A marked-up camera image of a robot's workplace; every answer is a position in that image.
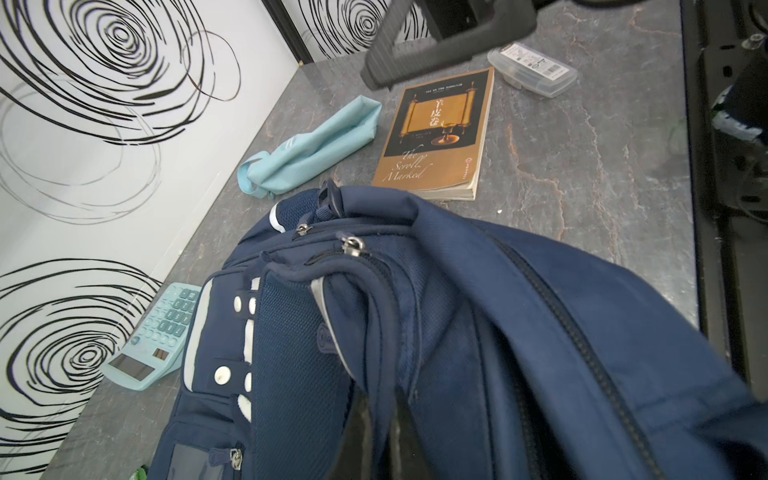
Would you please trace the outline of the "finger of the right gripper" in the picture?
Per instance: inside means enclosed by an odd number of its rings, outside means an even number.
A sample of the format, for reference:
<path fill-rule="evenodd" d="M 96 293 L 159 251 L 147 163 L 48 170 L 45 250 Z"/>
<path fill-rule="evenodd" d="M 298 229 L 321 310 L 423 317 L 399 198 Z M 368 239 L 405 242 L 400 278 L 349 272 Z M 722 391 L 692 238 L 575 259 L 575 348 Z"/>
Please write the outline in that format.
<path fill-rule="evenodd" d="M 421 50 L 396 48 L 413 3 L 392 1 L 368 49 L 361 78 L 371 90 L 390 88 L 522 39 L 537 26 L 533 1 L 422 1 L 435 42 Z"/>

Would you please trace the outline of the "brown scroll cover book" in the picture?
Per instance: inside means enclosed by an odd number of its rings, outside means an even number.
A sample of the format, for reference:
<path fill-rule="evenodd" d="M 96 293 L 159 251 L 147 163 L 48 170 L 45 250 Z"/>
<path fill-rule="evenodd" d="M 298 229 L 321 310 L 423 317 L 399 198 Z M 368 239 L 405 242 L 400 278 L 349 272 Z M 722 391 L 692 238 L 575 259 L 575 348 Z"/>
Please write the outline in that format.
<path fill-rule="evenodd" d="M 475 200 L 494 79 L 486 68 L 407 88 L 372 185 L 426 200 Z"/>

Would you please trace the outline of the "navy blue student backpack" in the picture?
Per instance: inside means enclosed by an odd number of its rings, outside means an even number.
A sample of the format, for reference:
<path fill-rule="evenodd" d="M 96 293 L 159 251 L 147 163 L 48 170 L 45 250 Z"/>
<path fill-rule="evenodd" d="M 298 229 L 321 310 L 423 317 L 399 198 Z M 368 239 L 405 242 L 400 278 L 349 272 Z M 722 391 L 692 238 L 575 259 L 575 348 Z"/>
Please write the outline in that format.
<path fill-rule="evenodd" d="M 767 406 L 653 287 L 410 193 L 280 201 L 205 282 L 152 479 L 763 479 Z"/>

